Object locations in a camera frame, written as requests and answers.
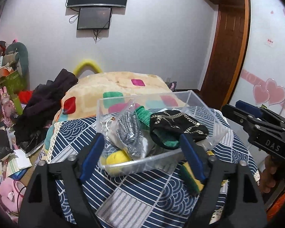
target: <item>wooden door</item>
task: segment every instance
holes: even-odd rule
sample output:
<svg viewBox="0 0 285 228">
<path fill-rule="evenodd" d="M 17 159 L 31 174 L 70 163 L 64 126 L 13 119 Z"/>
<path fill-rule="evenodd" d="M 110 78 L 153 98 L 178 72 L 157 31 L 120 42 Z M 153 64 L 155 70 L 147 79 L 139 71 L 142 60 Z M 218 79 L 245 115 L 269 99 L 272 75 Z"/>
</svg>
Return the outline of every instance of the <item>wooden door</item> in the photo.
<svg viewBox="0 0 285 228">
<path fill-rule="evenodd" d="M 229 90 L 242 46 L 245 10 L 219 6 L 212 53 L 200 96 L 211 108 L 220 109 Z"/>
</svg>

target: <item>clear plastic container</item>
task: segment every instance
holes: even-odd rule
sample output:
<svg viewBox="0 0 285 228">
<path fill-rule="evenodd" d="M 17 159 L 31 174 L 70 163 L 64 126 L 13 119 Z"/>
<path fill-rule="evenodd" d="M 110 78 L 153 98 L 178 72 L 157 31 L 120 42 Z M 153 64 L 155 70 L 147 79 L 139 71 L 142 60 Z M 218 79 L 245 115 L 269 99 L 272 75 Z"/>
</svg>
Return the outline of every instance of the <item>clear plastic container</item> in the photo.
<svg viewBox="0 0 285 228">
<path fill-rule="evenodd" d="M 97 102 L 96 130 L 105 136 L 106 145 L 99 158 L 98 165 L 101 169 L 106 170 L 112 177 L 153 169 L 174 169 L 179 161 L 185 159 L 181 148 L 175 150 L 161 149 L 160 154 L 144 159 L 121 164 L 106 164 L 106 158 L 115 150 L 112 148 L 111 142 L 107 137 L 110 119 L 112 116 L 117 115 L 117 113 L 114 113 L 116 107 L 119 107 L 117 109 L 121 109 L 123 104 L 126 104 L 130 100 L 134 100 L 137 106 L 143 105 L 145 109 L 153 112 L 164 108 L 169 110 L 177 109 L 194 117 L 209 130 L 207 138 L 197 143 L 204 147 L 205 150 L 212 150 L 227 133 L 227 128 L 221 124 L 213 112 L 191 90 L 186 92 L 156 93 L 99 99 Z"/>
</svg>

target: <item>green square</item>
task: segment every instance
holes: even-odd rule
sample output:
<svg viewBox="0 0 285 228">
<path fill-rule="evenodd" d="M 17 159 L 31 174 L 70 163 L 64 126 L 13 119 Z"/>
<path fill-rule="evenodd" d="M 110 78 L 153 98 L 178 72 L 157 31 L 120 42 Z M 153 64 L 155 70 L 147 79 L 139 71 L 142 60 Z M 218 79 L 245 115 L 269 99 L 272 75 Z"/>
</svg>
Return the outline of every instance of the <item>green square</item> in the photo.
<svg viewBox="0 0 285 228">
<path fill-rule="evenodd" d="M 103 98 L 106 97 L 123 97 L 123 94 L 121 92 L 105 92 L 103 93 Z M 113 99 L 104 99 L 104 107 L 106 109 L 108 109 L 109 107 L 111 107 L 112 105 L 115 104 L 120 104 L 120 103 L 124 103 L 125 99 L 124 98 L 113 98 Z"/>
</svg>

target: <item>pink bunny toy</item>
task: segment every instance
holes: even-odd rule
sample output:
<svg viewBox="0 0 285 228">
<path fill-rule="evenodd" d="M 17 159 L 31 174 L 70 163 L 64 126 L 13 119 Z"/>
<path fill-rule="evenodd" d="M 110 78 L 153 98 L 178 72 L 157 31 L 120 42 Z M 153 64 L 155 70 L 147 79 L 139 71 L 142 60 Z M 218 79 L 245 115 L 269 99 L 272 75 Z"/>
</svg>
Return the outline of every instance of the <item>pink bunny toy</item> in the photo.
<svg viewBox="0 0 285 228">
<path fill-rule="evenodd" d="M 9 95 L 7 93 L 6 87 L 3 87 L 3 90 L 0 89 L 1 95 L 1 105 L 2 105 L 2 113 L 3 113 L 3 122 L 9 128 L 12 125 L 12 121 L 10 119 L 11 114 L 16 112 L 14 102 L 9 99 Z"/>
</svg>

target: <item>plastic bag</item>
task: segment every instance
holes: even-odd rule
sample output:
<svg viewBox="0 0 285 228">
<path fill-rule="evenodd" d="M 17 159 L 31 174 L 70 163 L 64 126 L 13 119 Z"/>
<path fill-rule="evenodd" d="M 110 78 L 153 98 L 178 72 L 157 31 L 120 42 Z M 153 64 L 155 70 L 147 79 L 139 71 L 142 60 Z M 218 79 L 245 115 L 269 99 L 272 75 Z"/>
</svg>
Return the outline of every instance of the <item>plastic bag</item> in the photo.
<svg viewBox="0 0 285 228">
<path fill-rule="evenodd" d="M 135 113 L 135 102 L 130 100 L 115 120 L 111 123 L 108 136 L 132 160 L 146 156 L 143 145 L 143 133 Z"/>
</svg>

